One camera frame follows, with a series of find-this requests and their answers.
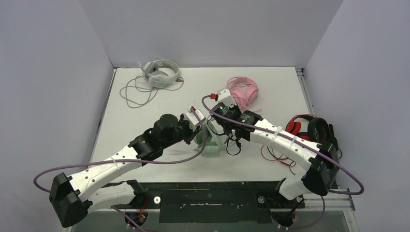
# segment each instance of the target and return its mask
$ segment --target white headset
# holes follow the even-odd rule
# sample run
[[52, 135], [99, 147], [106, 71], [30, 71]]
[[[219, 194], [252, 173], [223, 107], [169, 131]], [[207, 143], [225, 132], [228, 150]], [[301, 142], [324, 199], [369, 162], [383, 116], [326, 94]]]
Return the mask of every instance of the white headset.
[[[175, 72], [175, 75], [168, 76], [167, 73], [158, 70], [160, 67], [172, 69]], [[143, 68], [141, 67], [141, 69], [143, 71], [142, 77], [148, 81], [148, 84], [156, 88], [165, 88], [179, 78], [178, 65], [166, 59], [148, 62]]]

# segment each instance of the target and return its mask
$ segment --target headphones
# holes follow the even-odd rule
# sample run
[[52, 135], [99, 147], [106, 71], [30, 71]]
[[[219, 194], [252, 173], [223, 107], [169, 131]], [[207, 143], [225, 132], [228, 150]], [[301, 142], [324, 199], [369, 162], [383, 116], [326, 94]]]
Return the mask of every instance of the headphones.
[[226, 83], [241, 111], [246, 110], [258, 95], [258, 85], [245, 76], [232, 77]]
[[[302, 128], [302, 123], [295, 122], [296, 119], [302, 118], [308, 121], [307, 132], [299, 132]], [[324, 141], [329, 140], [338, 149], [337, 139], [333, 131], [333, 125], [327, 124], [326, 120], [315, 115], [296, 115], [286, 125], [287, 132], [296, 135], [302, 139], [323, 144]]]
[[[170, 68], [175, 74], [168, 76], [167, 73], [158, 70], [161, 67]], [[166, 59], [148, 62], [143, 68], [141, 67], [141, 70], [143, 71], [142, 77], [148, 81], [148, 84], [156, 88], [165, 88], [179, 78], [178, 65]]]

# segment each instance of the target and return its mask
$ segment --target gray wall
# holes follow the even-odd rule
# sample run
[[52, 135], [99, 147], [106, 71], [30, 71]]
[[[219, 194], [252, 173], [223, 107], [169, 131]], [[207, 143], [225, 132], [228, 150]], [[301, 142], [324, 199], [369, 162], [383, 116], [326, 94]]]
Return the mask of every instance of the gray wall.
[[305, 67], [342, 0], [79, 0], [114, 66]]
[[3, 0], [0, 70], [1, 231], [59, 231], [32, 180], [89, 159], [112, 66], [78, 1]]
[[[410, 1], [344, 0], [306, 68], [316, 113], [334, 123], [361, 232], [410, 230]], [[344, 187], [357, 185], [341, 174]]]

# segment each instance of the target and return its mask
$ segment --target tabletop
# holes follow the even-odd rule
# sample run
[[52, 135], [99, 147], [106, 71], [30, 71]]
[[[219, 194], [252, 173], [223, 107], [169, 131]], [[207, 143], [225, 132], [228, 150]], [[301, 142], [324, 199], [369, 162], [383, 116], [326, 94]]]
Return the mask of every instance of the tabletop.
[[[241, 68], [181, 68], [184, 86], [177, 91], [160, 90], [147, 105], [131, 109], [120, 96], [119, 91], [137, 75], [139, 68], [118, 68], [109, 93], [102, 117], [91, 161], [104, 160], [122, 149], [136, 136], [151, 128], [163, 114], [177, 117], [186, 112], [189, 105], [200, 109], [205, 116], [209, 113], [202, 106], [201, 98], [226, 87], [231, 77], [246, 76], [254, 80], [259, 93], [249, 110], [262, 109], [259, 113], [270, 123], [285, 127], [288, 121], [298, 114], [308, 114], [304, 92], [293, 67], [241, 67]], [[147, 86], [143, 79], [137, 80], [140, 86]], [[178, 87], [175, 82], [170, 88]], [[144, 102], [148, 93], [134, 89], [128, 92], [129, 98]], [[215, 105], [207, 100], [208, 106]], [[289, 168], [278, 162], [265, 160], [261, 156], [261, 145], [241, 140], [242, 151], [230, 156], [225, 151], [219, 153], [205, 151], [199, 157], [181, 164], [147, 164], [130, 171], [115, 181], [136, 179], [139, 182], [229, 182], [229, 181], [275, 181], [292, 175]], [[157, 161], [182, 160], [194, 155], [196, 144], [184, 142], [164, 150]], [[264, 155], [269, 158], [266, 149]], [[299, 166], [294, 172], [302, 171]]]

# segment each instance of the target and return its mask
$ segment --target pink ear cup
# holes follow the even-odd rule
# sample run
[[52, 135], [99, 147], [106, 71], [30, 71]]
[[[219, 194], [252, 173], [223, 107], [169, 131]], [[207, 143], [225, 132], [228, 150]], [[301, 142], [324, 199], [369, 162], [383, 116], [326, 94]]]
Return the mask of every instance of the pink ear cup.
[[245, 77], [237, 76], [228, 80], [226, 87], [231, 92], [241, 111], [245, 111], [258, 95], [258, 86], [254, 81]]

